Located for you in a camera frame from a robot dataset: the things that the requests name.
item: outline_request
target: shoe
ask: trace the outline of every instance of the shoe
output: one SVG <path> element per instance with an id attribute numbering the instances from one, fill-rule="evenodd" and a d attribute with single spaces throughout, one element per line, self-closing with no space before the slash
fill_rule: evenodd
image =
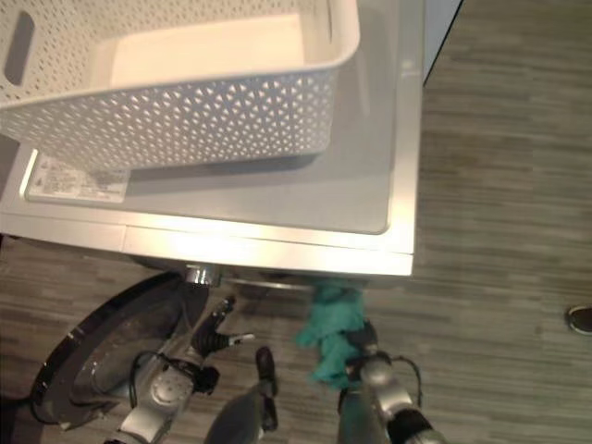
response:
<path id="1" fill-rule="evenodd" d="M 565 314 L 567 325 L 581 335 L 592 336 L 592 305 L 577 305 Z"/>
<path id="2" fill-rule="evenodd" d="M 278 379 L 276 378 L 276 364 L 274 356 L 267 347 L 261 347 L 255 355 L 257 373 L 260 381 L 268 381 L 271 385 L 271 395 L 276 397 L 278 394 Z"/>

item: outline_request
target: perforated basket side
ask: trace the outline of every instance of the perforated basket side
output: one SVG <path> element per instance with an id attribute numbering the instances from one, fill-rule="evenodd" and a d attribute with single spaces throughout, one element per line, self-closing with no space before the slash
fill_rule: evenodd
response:
<path id="1" fill-rule="evenodd" d="M 0 111 L 2 131 L 87 170 L 318 153 L 338 71 L 192 82 Z"/>

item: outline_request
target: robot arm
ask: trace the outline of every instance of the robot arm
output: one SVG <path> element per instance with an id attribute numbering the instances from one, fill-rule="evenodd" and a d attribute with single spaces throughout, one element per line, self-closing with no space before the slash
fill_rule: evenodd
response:
<path id="1" fill-rule="evenodd" d="M 217 333 L 234 302 L 233 298 L 228 298 L 220 303 L 200 324 L 191 338 L 191 345 L 177 359 L 160 356 L 166 364 L 158 367 L 150 378 L 148 389 L 137 399 L 137 405 L 132 401 L 131 412 L 105 444 L 156 444 L 185 410 L 193 393 L 212 393 L 219 374 L 214 367 L 203 366 L 205 358 L 254 338 L 252 334 L 226 336 Z M 133 379 L 130 384 L 135 388 Z"/>
<path id="2" fill-rule="evenodd" d="M 446 440 L 423 416 L 397 379 L 390 358 L 378 351 L 376 332 L 364 330 L 348 335 L 363 352 L 348 362 L 354 382 L 341 394 L 339 444 L 446 444 Z"/>

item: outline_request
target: basket handle hole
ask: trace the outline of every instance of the basket handle hole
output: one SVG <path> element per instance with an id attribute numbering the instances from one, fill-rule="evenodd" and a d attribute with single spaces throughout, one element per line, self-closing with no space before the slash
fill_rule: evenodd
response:
<path id="1" fill-rule="evenodd" d="M 32 17 L 27 12 L 20 11 L 4 64 L 4 75 L 15 86 L 22 84 L 34 31 Z"/>

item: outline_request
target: washer door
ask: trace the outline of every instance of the washer door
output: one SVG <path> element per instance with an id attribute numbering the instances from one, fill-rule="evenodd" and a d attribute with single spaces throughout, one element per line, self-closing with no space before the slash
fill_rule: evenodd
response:
<path id="1" fill-rule="evenodd" d="M 81 426 L 127 396 L 133 359 L 187 333 L 207 289 L 176 273 L 150 277 L 118 294 L 66 335 L 43 364 L 31 390 L 33 414 L 65 429 Z"/>

